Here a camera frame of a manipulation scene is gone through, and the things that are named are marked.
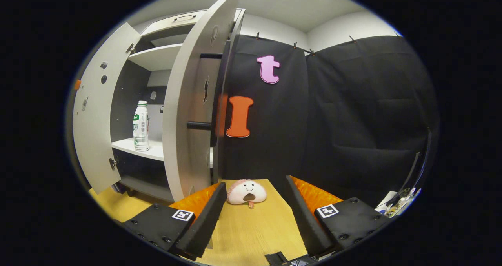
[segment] ceiling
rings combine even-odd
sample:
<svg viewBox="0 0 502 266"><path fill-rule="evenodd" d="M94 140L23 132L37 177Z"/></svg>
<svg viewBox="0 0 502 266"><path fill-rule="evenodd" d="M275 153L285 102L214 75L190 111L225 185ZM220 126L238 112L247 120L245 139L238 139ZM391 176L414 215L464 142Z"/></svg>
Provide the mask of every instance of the ceiling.
<svg viewBox="0 0 502 266"><path fill-rule="evenodd" d="M133 14L131 25L194 10L208 9L217 0L156 0ZM351 0L239 0L251 14L292 26L305 33L335 17L366 9Z"/></svg>

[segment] black fabric backdrop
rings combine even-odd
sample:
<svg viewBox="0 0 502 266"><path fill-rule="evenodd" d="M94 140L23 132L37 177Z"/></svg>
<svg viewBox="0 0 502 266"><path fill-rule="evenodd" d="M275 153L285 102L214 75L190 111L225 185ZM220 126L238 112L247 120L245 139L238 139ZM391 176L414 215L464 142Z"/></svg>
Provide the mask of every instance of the black fabric backdrop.
<svg viewBox="0 0 502 266"><path fill-rule="evenodd" d="M256 59L266 55L281 64L274 85L260 78ZM369 37L306 57L292 45L242 35L229 83L229 97L255 103L250 136L226 138L224 179L269 179L282 194L284 175L294 175L376 206L404 183L415 153L425 150L427 127L435 153L434 89L405 39ZM231 104L227 110L226 128Z"/></svg>

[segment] table surface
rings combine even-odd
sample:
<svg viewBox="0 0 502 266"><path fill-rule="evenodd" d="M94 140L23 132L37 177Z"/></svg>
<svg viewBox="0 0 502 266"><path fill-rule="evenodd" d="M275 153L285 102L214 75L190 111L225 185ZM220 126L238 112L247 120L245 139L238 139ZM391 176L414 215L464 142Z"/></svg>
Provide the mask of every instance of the table surface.
<svg viewBox="0 0 502 266"><path fill-rule="evenodd" d="M232 205L225 202L216 223L211 241L196 262L216 266L267 266L265 255L282 252L286 259L307 254L298 226L289 205L279 195L269 180L254 180L267 191L264 202ZM222 180L226 189L236 180ZM153 203L148 198L115 193L111 188L90 195L111 218L125 222Z"/></svg>

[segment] white bottle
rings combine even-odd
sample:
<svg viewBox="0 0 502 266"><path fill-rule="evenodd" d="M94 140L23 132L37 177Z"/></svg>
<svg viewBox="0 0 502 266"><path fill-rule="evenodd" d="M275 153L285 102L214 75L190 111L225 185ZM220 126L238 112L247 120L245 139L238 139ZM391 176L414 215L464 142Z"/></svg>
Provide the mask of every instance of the white bottle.
<svg viewBox="0 0 502 266"><path fill-rule="evenodd" d="M149 123L147 102L138 101L133 118L134 149L136 151L147 151L150 148L148 143Z"/></svg>

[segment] drawer handle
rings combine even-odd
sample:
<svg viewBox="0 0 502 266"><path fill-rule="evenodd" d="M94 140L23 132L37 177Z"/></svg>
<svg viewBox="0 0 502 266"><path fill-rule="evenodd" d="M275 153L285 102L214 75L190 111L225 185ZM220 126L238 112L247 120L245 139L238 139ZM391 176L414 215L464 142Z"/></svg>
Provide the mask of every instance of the drawer handle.
<svg viewBox="0 0 502 266"><path fill-rule="evenodd" d="M181 16L181 17L178 17L178 18L174 19L174 21L176 21L176 20L177 20L177 19L179 19L179 18L183 18L183 17L190 17L190 16L192 16L192 19L193 19L193 18L195 18L195 16L196 16L196 15L186 15L186 16Z"/></svg>

